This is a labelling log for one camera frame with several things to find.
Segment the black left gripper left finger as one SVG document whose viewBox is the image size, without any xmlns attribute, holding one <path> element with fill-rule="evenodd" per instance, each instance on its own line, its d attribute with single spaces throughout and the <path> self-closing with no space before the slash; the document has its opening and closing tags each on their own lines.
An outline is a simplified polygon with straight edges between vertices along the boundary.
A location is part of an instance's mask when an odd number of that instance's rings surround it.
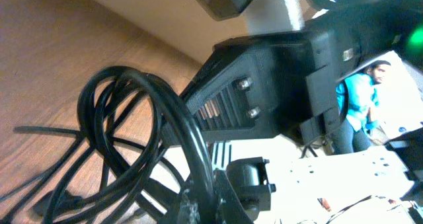
<svg viewBox="0 0 423 224">
<path fill-rule="evenodd" d="M 215 199 L 210 198 L 194 181 L 187 180 L 158 224 L 215 223 L 216 211 Z"/>
</svg>

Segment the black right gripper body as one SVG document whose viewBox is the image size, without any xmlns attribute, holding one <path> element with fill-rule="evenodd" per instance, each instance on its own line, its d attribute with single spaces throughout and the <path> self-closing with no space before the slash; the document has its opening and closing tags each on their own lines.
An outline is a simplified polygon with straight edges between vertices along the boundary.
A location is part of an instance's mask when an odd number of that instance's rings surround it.
<svg viewBox="0 0 423 224">
<path fill-rule="evenodd" d="M 360 55 L 359 36 L 350 32 L 243 36 L 216 44 L 194 78 L 273 75 L 281 134 L 306 144 L 339 124 L 337 81 L 353 70 Z"/>
</svg>

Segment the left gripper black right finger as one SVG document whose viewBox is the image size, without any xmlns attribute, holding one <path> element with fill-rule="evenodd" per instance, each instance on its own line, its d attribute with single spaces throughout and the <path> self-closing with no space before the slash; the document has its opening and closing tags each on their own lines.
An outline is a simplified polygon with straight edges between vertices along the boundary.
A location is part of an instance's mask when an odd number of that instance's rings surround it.
<svg viewBox="0 0 423 224">
<path fill-rule="evenodd" d="M 225 171 L 216 169 L 214 175 L 214 192 L 217 195 L 217 224 L 253 224 L 244 211 Z"/>
</svg>

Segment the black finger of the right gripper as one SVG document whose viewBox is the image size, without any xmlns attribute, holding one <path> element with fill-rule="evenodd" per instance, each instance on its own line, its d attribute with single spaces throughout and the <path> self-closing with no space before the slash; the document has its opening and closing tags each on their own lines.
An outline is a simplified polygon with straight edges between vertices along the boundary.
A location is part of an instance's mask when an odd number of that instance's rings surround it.
<svg viewBox="0 0 423 224">
<path fill-rule="evenodd" d="M 208 143 L 281 134 L 273 75 L 195 77 L 180 98 Z"/>
</svg>

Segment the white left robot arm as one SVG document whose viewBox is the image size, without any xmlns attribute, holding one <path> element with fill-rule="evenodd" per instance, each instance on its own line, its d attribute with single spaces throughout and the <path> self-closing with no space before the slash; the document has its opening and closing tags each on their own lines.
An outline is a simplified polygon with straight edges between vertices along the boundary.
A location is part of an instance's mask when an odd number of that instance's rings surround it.
<svg viewBox="0 0 423 224">
<path fill-rule="evenodd" d="M 269 159 L 266 166 L 276 192 L 271 208 L 256 223 L 411 223 L 402 198 L 415 182 L 386 148 L 349 155 L 301 158 L 284 142 L 233 141 L 210 147 L 212 165 L 249 157 Z"/>
</svg>

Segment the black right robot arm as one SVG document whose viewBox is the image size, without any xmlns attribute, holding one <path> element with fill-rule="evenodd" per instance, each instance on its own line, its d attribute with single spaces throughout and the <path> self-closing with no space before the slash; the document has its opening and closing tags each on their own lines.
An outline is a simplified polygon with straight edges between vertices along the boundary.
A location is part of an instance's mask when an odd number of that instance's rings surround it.
<svg viewBox="0 0 423 224">
<path fill-rule="evenodd" d="M 305 145 L 340 123 L 335 89 L 365 62 L 395 51 L 422 67 L 410 40 L 422 0 L 331 2 L 299 31 L 230 38 L 181 93 L 204 141 L 284 135 Z"/>
</svg>

